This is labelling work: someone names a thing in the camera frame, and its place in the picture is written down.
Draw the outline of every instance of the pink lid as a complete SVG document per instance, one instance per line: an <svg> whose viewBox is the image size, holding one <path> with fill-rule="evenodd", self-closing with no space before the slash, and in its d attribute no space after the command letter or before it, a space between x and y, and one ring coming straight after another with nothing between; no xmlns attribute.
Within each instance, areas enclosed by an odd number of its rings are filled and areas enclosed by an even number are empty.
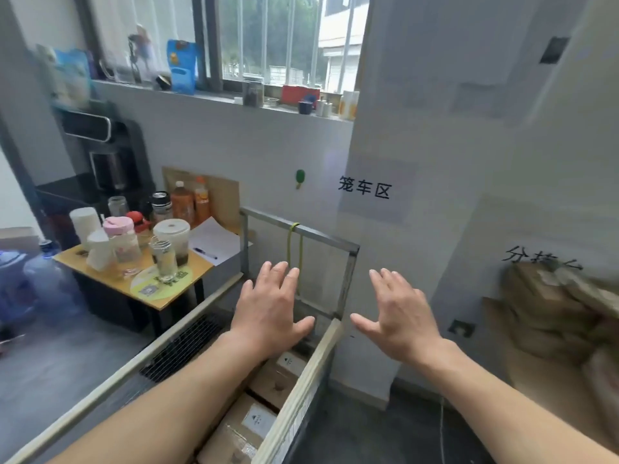
<svg viewBox="0 0 619 464"><path fill-rule="evenodd" d="M103 229L108 236L118 236L133 229L133 220L129 217L108 217L103 222Z"/></svg>

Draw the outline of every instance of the table leg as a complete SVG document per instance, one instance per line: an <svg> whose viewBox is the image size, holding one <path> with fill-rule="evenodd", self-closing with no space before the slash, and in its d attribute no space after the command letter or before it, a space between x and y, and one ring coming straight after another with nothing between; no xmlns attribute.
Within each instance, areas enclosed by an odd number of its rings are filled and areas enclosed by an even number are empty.
<svg viewBox="0 0 619 464"><path fill-rule="evenodd" d="M159 337L159 335L163 334L163 327L161 326L161 317L159 311L156 309L152 309L151 307L147 308L149 312L149 317L151 318L151 324L153 326L153 332L155 333L155 338Z"/></svg>
<svg viewBox="0 0 619 464"><path fill-rule="evenodd" d="M196 302L200 304L204 301L204 283L201 278L198 278L197 282L194 283L194 291L196 292Z"/></svg>

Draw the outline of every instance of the cage cart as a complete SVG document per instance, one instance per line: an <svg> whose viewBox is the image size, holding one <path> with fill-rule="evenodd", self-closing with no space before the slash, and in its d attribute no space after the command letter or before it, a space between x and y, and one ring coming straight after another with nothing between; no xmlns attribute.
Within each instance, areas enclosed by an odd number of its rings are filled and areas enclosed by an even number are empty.
<svg viewBox="0 0 619 464"><path fill-rule="evenodd" d="M319 324L319 316L323 317L326 320L322 324L327 323L328 327L321 335L314 329L314 333L301 343L300 348L311 353L311 358L252 462L279 464L291 460L295 444L311 420L317 399L326 387L333 350L342 335L342 314L359 245L251 208L242 207L240 213L241 272L227 280L189 314L21 448L6 464L43 463L54 457L124 405L180 370L211 340L229 328L232 314L214 308L214 303L232 288L251 278L249 217L322 242L349 255L335 309L325 309L299 296L295 297L295 315L297 311L303 315L313 314L316 316L316 325Z"/></svg>

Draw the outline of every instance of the tree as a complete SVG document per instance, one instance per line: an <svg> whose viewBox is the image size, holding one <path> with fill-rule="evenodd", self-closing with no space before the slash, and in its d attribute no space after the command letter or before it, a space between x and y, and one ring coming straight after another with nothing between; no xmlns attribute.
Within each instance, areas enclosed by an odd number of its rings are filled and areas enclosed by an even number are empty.
<svg viewBox="0 0 619 464"><path fill-rule="evenodd" d="M261 74L262 8L265 0L243 0L243 61L244 71ZM286 64L288 12L290 0L268 1L267 66ZM219 0L221 61L238 65L238 0ZM314 29L318 13L317 0L297 0L292 42L292 67L303 70L305 80L311 70ZM319 53L317 82L324 84L326 59Z"/></svg>

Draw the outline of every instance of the pen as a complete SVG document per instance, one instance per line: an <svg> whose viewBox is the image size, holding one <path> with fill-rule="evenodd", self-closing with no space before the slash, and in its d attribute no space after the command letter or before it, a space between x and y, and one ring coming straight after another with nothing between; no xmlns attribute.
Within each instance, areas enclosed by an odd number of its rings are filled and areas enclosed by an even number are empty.
<svg viewBox="0 0 619 464"><path fill-rule="evenodd" d="M193 250L195 250L196 252L199 252L200 254L202 254L203 256L206 257L211 257L214 258L215 260L217 260L217 256L213 256L212 254L207 254L205 251L203 251L202 249L200 249L199 247L193 247Z"/></svg>

